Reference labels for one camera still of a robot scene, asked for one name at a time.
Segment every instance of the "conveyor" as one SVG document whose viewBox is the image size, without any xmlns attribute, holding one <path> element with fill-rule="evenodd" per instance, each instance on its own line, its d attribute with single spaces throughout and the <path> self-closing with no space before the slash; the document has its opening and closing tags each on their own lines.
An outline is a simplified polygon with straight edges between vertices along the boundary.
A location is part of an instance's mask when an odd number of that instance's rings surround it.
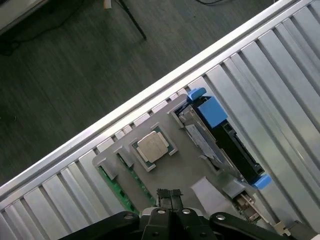
<svg viewBox="0 0 320 240">
<path fill-rule="evenodd" d="M 320 232 L 319 39 L 320 1 L 276 2 L 0 187 L 1 237 L 59 239 L 124 211 L 93 159 L 199 88 L 272 178 L 252 195 L 261 215 Z"/>
</svg>

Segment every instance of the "blue plastic tab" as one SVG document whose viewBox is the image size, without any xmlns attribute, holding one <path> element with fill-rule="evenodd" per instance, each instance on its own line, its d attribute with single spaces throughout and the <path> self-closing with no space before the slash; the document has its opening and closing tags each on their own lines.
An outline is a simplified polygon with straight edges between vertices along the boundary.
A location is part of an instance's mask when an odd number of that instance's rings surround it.
<svg viewBox="0 0 320 240">
<path fill-rule="evenodd" d="M 222 109 L 218 101 L 212 96 L 209 100 L 198 107 L 200 113 L 209 123 L 211 128 L 214 128 L 222 121 L 227 119 L 227 114 Z"/>
<path fill-rule="evenodd" d="M 252 187 L 261 190 L 261 189 L 264 189 L 269 183 L 271 183 L 271 181 L 272 181 L 271 177 L 265 174 L 261 176 L 258 181 L 252 184 Z"/>
<path fill-rule="evenodd" d="M 191 102 L 193 102 L 194 100 L 200 98 L 206 92 L 207 90 L 204 87 L 195 88 L 188 92 L 188 98 L 189 100 L 191 100 Z"/>
</svg>

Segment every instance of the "gray carpet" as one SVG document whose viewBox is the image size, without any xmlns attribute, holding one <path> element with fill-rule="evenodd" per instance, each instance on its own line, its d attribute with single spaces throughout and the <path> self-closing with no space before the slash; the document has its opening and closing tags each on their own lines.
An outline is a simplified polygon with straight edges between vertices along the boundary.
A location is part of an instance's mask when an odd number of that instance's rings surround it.
<svg viewBox="0 0 320 240">
<path fill-rule="evenodd" d="M 49 3 L 4 38 L 27 39 L 58 24 L 78 0 Z M 74 137 L 273 0 L 125 0 L 148 40 L 113 1 L 86 0 L 61 28 L 0 56 L 0 185 Z"/>
</svg>

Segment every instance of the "screw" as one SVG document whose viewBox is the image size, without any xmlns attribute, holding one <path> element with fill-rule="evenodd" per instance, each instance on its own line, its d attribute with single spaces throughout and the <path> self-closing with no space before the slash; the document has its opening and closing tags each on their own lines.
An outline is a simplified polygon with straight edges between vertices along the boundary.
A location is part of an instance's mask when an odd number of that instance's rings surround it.
<svg viewBox="0 0 320 240">
<path fill-rule="evenodd" d="M 191 213 L 191 211 L 190 211 L 189 209 L 183 209 L 182 212 L 183 212 L 184 214 L 190 214 L 190 213 Z"/>
<path fill-rule="evenodd" d="M 225 220 L 226 219 L 226 217 L 225 216 L 223 216 L 223 215 L 217 215 L 216 216 L 216 218 L 218 219 L 218 220 Z"/>
<path fill-rule="evenodd" d="M 133 219 L 133 218 L 134 218 L 134 216 L 132 216 L 131 214 L 127 214 L 124 216 L 124 219 L 127 219 L 127 220 Z"/>
</svg>

